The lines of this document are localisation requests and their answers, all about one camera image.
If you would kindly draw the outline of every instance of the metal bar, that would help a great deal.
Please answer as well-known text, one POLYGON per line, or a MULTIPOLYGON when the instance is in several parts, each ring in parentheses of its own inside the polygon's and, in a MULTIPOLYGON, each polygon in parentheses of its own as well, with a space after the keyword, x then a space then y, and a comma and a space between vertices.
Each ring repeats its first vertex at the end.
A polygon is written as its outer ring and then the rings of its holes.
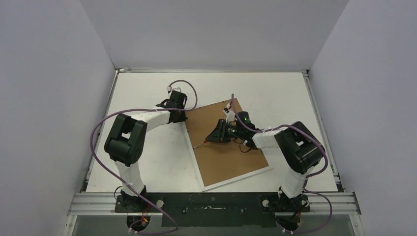
MULTIPOLYGON (((322 193, 332 203, 333 214, 359 214, 359 206, 354 193, 328 192, 322 193)), ((311 212, 307 214, 328 214, 327 201, 315 194, 307 194, 311 212)), ((77 193, 74 195, 68 215, 142 215, 137 213, 115 213, 116 200, 113 193, 77 193)), ((161 213, 146 213, 145 215, 161 215, 161 213)))
POLYGON ((362 222, 359 215, 349 215, 352 223, 353 232, 355 236, 365 236, 365 231, 363 230, 362 222))
MULTIPOLYGON (((108 114, 108 112, 109 112, 110 103, 112 102, 113 93, 115 91, 115 87, 116 87, 116 82, 117 82, 118 76, 119 76, 119 70, 116 70, 115 77, 113 78, 112 88, 110 89, 109 97, 107 99, 107 106, 106 106, 106 110, 104 111, 103 118, 106 117, 107 114, 108 114)), ((100 140, 100 135, 102 135, 103 128, 104 128, 104 123, 101 124, 101 126, 100 126, 100 128, 98 130, 99 135, 97 135, 97 138, 96 138, 96 141, 95 141, 95 147, 94 147, 95 152, 97 152, 98 142, 100 140)), ((94 158, 93 158, 93 156, 91 156, 91 161, 90 161, 90 165, 89 165, 89 171, 87 172, 87 176, 86 176, 86 181, 87 182, 90 179, 93 164, 94 164, 94 158)))
POLYGON ((323 144, 324 144, 325 149, 327 151, 327 154, 328 154, 328 157, 329 157, 329 162, 331 164, 331 168, 333 170, 333 173, 338 174, 339 172, 337 171, 337 167, 336 167, 336 164, 334 162, 333 153, 331 151, 330 143, 328 141, 326 130, 325 130, 325 127, 323 125, 323 120, 322 120, 322 117, 320 116, 319 108, 317 107, 317 103, 316 103, 316 99, 315 99, 314 94, 313 94, 313 90, 311 89, 310 78, 308 77, 307 73, 306 73, 306 75, 307 76, 304 76, 305 86, 307 87, 308 95, 310 96, 311 105, 313 106, 314 114, 316 115, 316 120, 317 120, 317 123, 319 124, 320 133, 323 137, 323 142, 324 142, 323 144))
POLYGON ((306 70, 284 70, 276 68, 234 68, 234 67, 216 67, 201 69, 161 69, 161 68, 120 68, 120 73, 196 73, 196 72, 237 72, 237 73, 260 73, 260 72, 301 72, 307 73, 306 70))
POLYGON ((76 215, 69 215, 66 218, 66 223, 64 230, 62 232, 62 236, 71 236, 72 232, 74 231, 75 223, 77 222, 76 215))

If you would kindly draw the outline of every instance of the white board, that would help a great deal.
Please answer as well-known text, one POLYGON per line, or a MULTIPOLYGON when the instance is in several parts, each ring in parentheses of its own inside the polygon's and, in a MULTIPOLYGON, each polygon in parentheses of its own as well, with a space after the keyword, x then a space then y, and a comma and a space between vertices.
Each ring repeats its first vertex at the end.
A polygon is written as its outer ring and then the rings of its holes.
MULTIPOLYGON (((174 80, 187 80, 198 93, 198 106, 230 99, 233 92, 257 127, 303 122, 321 142, 314 111, 301 73, 120 73, 109 114, 131 108, 152 108, 167 98, 166 86, 174 80)), ((181 87, 188 95, 187 106, 195 102, 192 89, 181 87)), ((98 157, 111 170, 117 168, 104 152, 104 142, 113 124, 109 119, 99 138, 98 157)), ((144 151, 139 159, 141 176, 148 192, 201 192, 193 155, 187 143, 183 124, 160 126, 147 133, 144 151)), ((273 192, 282 185, 289 166, 279 149, 265 149, 272 170, 209 190, 209 192, 273 192)), ((315 168, 321 169, 324 161, 315 168)), ((121 183, 94 164, 87 192, 113 192, 121 183)), ((330 166, 311 178, 307 189, 337 191, 330 166)))

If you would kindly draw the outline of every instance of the screw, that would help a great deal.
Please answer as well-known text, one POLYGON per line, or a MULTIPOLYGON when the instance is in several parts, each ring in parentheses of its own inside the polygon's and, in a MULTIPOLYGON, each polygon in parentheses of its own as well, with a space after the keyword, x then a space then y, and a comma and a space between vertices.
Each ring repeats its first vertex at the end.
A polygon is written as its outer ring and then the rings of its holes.
POLYGON ((263 200, 263 201, 262 201, 262 205, 263 205, 264 207, 268 207, 268 205, 269 205, 269 201, 268 201, 267 199, 263 200))
POLYGON ((156 206, 157 206, 158 208, 161 208, 162 206, 164 206, 164 201, 163 201, 163 200, 158 200, 158 201, 156 201, 156 206))

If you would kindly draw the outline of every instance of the cardboard sheet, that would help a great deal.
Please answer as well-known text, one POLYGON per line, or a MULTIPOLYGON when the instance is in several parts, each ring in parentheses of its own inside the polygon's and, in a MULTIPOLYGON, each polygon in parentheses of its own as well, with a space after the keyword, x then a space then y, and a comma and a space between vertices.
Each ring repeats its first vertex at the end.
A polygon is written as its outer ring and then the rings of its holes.
MULTIPOLYGON (((206 136, 215 129, 219 119, 225 118, 222 109, 229 102, 230 100, 226 100, 186 113, 188 120, 185 126, 193 147, 205 140, 206 136)), ((242 111, 236 98, 235 104, 237 111, 242 111)), ((243 151, 248 150, 248 147, 244 145, 241 148, 243 151)), ((226 144, 203 144, 194 149, 194 155, 205 187, 245 174, 247 176, 248 173, 268 167, 268 162, 261 150, 242 153, 239 144, 233 141, 226 144)))

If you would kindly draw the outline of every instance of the gray wall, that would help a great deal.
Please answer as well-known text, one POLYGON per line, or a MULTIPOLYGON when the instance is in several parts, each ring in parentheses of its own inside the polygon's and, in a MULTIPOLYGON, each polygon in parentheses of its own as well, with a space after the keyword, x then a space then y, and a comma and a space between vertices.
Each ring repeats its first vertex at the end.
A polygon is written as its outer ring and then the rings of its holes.
POLYGON ((113 65, 78 0, 0 1, 0 234, 60 235, 113 65))
POLYGON ((368 236, 417 235, 417 1, 350 0, 310 72, 368 236))
POLYGON ((348 0, 81 0, 116 67, 313 65, 348 0))

